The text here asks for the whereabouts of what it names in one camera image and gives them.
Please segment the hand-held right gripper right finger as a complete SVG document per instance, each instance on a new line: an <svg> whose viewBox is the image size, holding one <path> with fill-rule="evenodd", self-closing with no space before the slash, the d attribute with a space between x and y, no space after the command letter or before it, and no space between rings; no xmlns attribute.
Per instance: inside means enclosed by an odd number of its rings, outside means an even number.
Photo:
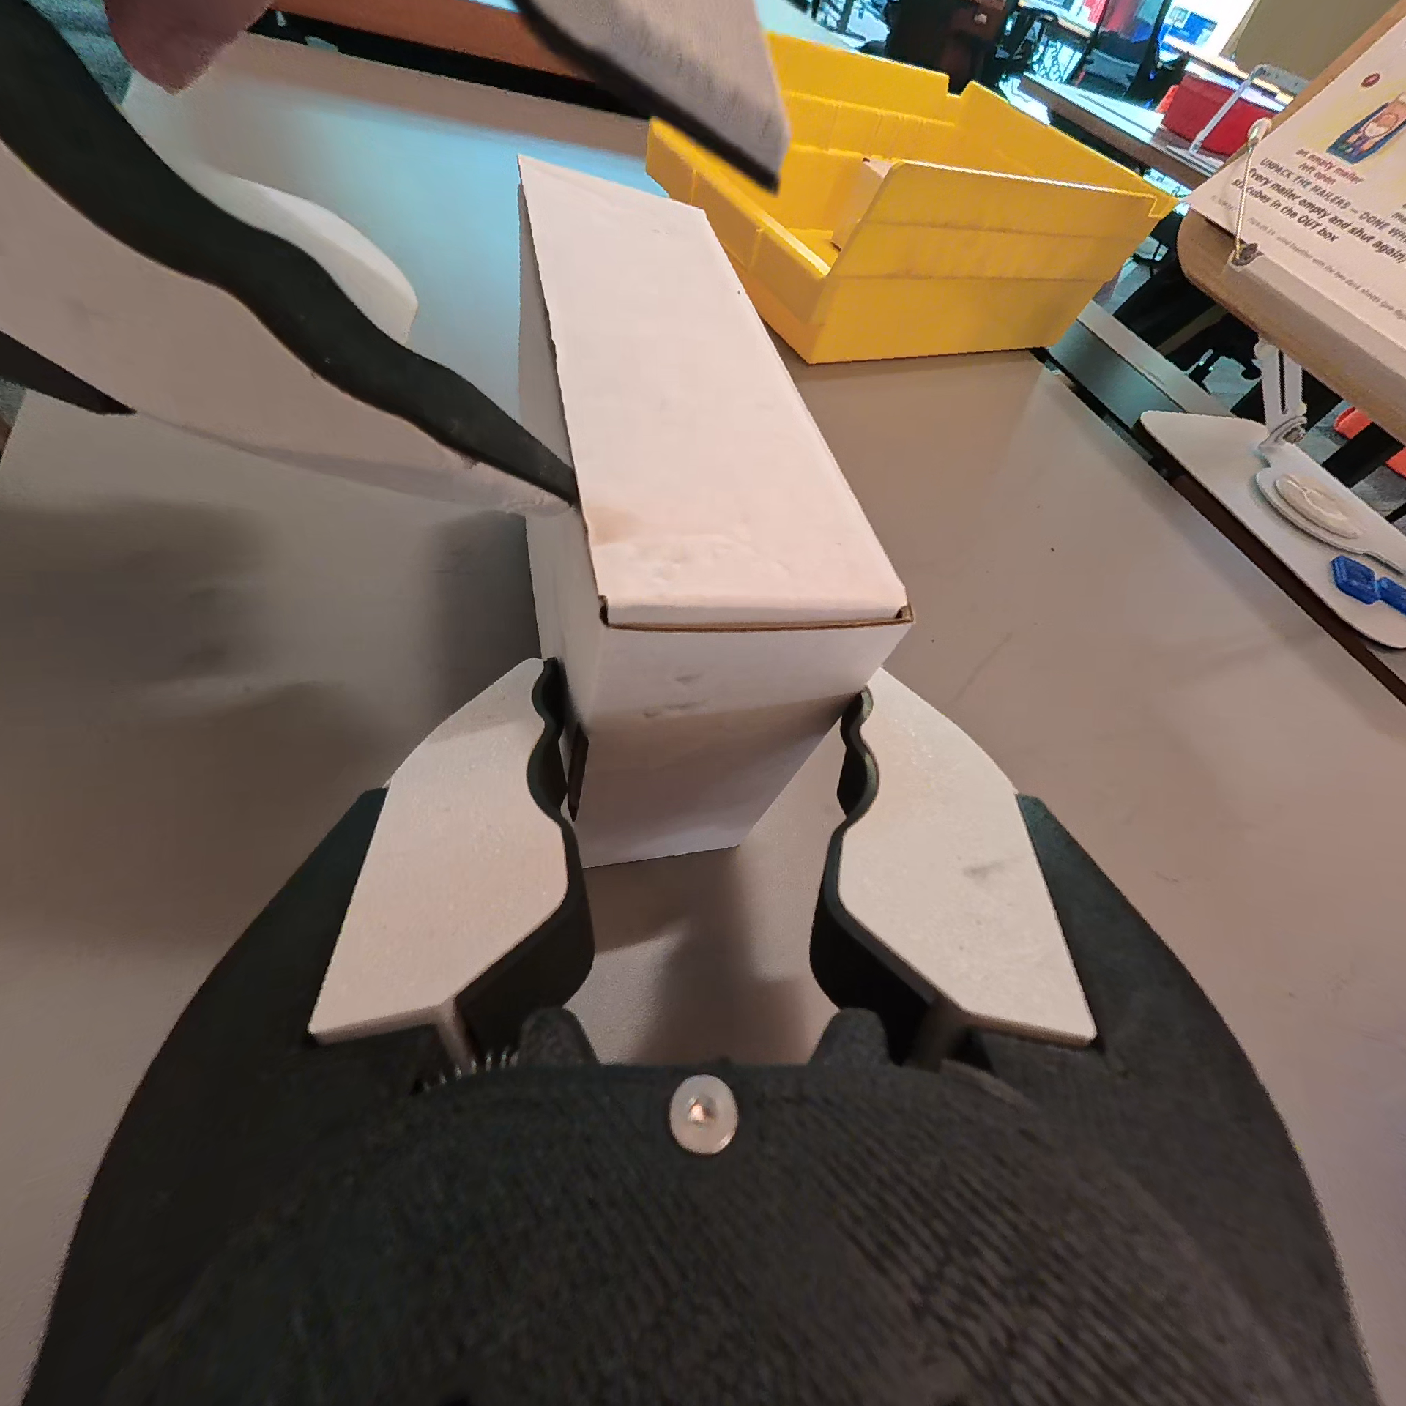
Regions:
<svg viewBox="0 0 1406 1406"><path fill-rule="evenodd" d="M1096 1019L1002 768L887 671L848 703L838 738L840 822L808 949L820 991L875 1018L895 1066L937 1066L979 1034L1093 1048Z"/></svg>

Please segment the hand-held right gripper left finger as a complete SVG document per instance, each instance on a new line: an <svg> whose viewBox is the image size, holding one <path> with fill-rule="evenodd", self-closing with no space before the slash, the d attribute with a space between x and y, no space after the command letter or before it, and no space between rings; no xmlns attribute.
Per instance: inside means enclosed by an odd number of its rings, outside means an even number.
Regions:
<svg viewBox="0 0 1406 1406"><path fill-rule="evenodd" d="M413 748L385 787L308 1033L428 1028L485 1064L577 992L592 920L564 815L564 679L530 658Z"/></svg>

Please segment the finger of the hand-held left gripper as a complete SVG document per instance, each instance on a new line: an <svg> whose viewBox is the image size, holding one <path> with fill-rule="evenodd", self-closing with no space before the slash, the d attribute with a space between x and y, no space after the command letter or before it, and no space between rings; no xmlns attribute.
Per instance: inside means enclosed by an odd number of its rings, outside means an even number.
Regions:
<svg viewBox="0 0 1406 1406"><path fill-rule="evenodd" d="M763 189L791 127L751 2L517 2L539 42Z"/></svg>
<svg viewBox="0 0 1406 1406"><path fill-rule="evenodd" d="M276 325L159 249L164 154L30 3L1 5L3 376L321 475L515 515L574 470L452 368L339 298Z"/></svg>

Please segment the yellow plastic bin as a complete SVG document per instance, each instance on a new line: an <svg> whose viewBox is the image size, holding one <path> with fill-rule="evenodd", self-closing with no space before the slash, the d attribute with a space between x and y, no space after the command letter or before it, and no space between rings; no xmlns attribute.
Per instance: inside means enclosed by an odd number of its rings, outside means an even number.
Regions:
<svg viewBox="0 0 1406 1406"><path fill-rule="evenodd" d="M1051 346L1175 207L979 84L950 94L939 72L768 43L793 135L778 189L656 119L644 167L703 211L803 361Z"/></svg>

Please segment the person's left hand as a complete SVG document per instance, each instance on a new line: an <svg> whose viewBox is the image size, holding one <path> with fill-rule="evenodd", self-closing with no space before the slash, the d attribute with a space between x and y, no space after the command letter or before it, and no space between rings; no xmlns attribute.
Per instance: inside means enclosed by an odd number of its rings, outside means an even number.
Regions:
<svg viewBox="0 0 1406 1406"><path fill-rule="evenodd" d="M130 67L169 94L185 90L269 5L266 2L105 2Z"/></svg>

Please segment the white table with brown edge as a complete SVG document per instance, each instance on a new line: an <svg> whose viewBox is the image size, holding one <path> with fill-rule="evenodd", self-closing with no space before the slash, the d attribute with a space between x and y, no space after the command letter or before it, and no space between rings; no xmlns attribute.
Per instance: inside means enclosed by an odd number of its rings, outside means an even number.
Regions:
<svg viewBox="0 0 1406 1406"><path fill-rule="evenodd" d="M604 84L604 78L582 67L565 48L544 40L532 18L512 3L268 2L266 8L542 75Z"/></svg>

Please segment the blue plastic clip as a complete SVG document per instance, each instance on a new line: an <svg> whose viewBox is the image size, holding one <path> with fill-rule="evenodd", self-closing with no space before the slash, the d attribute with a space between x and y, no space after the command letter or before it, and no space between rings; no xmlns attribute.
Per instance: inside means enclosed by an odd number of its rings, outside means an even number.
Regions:
<svg viewBox="0 0 1406 1406"><path fill-rule="evenodd" d="M1404 586L1389 574L1377 574L1352 556L1339 554L1329 562L1335 591L1362 606L1386 606L1404 616Z"/></svg>

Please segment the red plastic bin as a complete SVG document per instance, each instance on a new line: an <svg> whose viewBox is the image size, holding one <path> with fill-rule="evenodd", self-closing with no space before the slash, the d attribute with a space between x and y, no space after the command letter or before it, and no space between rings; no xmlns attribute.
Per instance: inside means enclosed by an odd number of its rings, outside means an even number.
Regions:
<svg viewBox="0 0 1406 1406"><path fill-rule="evenodd" d="M1161 130L1188 144L1237 94L1237 89L1237 82L1228 82L1220 75L1181 73L1156 105L1163 119Z"/></svg>

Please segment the white oval puck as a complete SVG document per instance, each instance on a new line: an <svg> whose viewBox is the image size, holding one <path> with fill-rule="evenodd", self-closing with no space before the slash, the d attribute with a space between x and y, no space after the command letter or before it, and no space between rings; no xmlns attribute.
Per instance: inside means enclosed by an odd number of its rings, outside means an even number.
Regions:
<svg viewBox="0 0 1406 1406"><path fill-rule="evenodd" d="M1275 515L1304 534L1349 551L1366 549L1366 519L1317 480L1267 465L1255 475L1253 485Z"/></svg>

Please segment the clear acrylic holder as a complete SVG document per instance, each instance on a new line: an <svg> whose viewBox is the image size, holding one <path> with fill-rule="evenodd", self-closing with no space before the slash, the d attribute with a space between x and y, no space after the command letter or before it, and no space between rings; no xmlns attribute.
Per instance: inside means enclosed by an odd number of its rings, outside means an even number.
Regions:
<svg viewBox="0 0 1406 1406"><path fill-rule="evenodd" d="M1257 65L1250 75L1225 95L1210 112L1207 124L1188 144L1190 152L1228 157L1262 135L1284 109L1282 92L1270 78L1267 65Z"/></svg>

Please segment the printed instruction sheet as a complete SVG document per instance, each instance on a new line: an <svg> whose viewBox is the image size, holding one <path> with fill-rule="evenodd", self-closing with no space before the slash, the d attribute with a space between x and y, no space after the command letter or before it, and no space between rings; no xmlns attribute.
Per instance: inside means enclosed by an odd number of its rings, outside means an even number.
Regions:
<svg viewBox="0 0 1406 1406"><path fill-rule="evenodd" d="M1404 346L1404 23L1344 67L1188 211L1240 244L1237 288L1294 304L1382 360Z"/></svg>

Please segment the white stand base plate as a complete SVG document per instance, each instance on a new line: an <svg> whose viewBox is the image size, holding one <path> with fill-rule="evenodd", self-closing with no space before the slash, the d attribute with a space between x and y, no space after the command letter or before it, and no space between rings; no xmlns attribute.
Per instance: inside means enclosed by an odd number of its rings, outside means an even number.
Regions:
<svg viewBox="0 0 1406 1406"><path fill-rule="evenodd" d="M1396 525L1297 445L1273 443L1263 448L1262 442L1268 432L1255 422L1228 415L1150 412L1141 415L1138 425L1153 447L1205 489L1257 545L1310 592L1310 597L1364 641L1387 656L1402 659L1404 616L1381 604L1362 606L1342 596L1330 582L1329 572L1330 559L1344 554L1402 584L1404 537ZM1364 551L1320 542L1275 515L1253 485L1255 475L1267 465L1314 479L1342 495L1369 529Z"/></svg>

